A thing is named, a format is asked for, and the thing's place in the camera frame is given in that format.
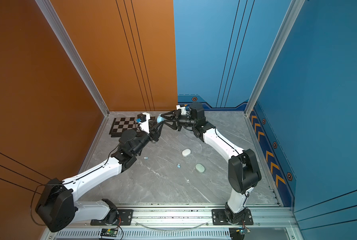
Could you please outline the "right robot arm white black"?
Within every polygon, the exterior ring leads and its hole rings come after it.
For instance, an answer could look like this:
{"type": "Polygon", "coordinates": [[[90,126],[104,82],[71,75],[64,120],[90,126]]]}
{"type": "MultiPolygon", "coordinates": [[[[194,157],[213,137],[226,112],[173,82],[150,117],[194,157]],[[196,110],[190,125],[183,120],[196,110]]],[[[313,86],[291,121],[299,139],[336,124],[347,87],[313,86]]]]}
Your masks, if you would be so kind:
{"type": "Polygon", "coordinates": [[[178,105],[176,110],[159,115],[157,123],[164,123],[177,131],[182,128],[191,130],[197,138],[214,148],[227,161],[228,181],[232,191],[225,204],[224,220],[230,225],[252,225],[252,216],[246,202],[262,179],[254,151],[244,150],[225,138],[206,120],[201,103],[178,105]]]}

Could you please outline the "green earbud charging case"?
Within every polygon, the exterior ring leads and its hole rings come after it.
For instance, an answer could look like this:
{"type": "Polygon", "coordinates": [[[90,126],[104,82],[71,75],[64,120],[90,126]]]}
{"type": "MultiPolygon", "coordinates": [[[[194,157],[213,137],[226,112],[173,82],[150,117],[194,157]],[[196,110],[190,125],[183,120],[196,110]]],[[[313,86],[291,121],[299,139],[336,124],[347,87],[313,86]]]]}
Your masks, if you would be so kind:
{"type": "Polygon", "coordinates": [[[196,164],[195,169],[199,173],[204,173],[205,172],[205,167],[202,164],[196,164]]]}

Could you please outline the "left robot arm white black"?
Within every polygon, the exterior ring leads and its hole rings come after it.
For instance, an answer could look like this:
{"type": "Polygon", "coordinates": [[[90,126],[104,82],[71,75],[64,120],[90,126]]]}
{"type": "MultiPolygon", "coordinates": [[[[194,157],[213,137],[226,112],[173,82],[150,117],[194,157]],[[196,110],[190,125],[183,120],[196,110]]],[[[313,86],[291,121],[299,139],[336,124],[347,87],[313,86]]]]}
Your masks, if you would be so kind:
{"type": "Polygon", "coordinates": [[[109,199],[97,202],[81,202],[79,199],[94,187],[111,177],[128,170],[150,142],[157,142],[162,131],[163,120],[148,123],[148,132],[126,130],[119,144],[106,160],[76,176],[50,180],[35,207],[35,212],[53,233],[69,224],[83,221],[97,221],[103,225],[117,225],[119,212],[109,199]]]}

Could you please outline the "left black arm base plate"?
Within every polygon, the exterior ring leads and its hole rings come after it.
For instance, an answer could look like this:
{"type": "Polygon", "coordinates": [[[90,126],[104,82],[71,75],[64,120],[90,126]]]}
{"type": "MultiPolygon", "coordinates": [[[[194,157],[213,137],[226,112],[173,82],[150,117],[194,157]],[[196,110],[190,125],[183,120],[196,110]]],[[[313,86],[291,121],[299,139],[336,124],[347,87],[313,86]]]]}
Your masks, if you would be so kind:
{"type": "Polygon", "coordinates": [[[110,211],[103,220],[91,220],[91,226],[130,226],[133,217],[132,209],[110,211]]]}

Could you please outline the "blue earbud charging case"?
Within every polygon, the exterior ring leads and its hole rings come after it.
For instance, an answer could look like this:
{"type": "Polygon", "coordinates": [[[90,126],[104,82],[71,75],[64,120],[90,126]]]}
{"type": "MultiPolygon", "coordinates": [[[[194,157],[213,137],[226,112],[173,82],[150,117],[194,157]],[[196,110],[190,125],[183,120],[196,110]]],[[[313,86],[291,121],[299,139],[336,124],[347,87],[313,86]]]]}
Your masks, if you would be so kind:
{"type": "Polygon", "coordinates": [[[165,121],[165,118],[161,117],[161,116],[158,116],[157,117],[157,122],[158,123],[161,123],[161,122],[164,122],[165,121]]]}

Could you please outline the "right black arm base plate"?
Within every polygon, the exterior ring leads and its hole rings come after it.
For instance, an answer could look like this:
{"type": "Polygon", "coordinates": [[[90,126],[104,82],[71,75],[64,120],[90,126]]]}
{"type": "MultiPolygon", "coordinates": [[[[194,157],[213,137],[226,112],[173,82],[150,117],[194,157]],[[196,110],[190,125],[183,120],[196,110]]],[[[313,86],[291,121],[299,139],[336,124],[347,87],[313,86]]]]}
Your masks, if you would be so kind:
{"type": "Polygon", "coordinates": [[[235,214],[226,209],[213,209],[212,221],[213,225],[245,225],[252,226],[254,225],[253,217],[251,211],[248,208],[245,208],[241,212],[235,214]]]}

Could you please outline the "white earbud charging case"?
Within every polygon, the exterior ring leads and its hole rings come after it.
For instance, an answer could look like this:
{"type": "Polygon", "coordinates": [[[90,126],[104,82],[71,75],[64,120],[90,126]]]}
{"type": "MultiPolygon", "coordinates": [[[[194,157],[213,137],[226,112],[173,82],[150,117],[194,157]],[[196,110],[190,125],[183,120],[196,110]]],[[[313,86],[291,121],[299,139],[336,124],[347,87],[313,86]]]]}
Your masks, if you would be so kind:
{"type": "Polygon", "coordinates": [[[188,157],[191,154],[191,150],[190,149],[185,149],[182,151],[182,156],[183,157],[188,157]]]}

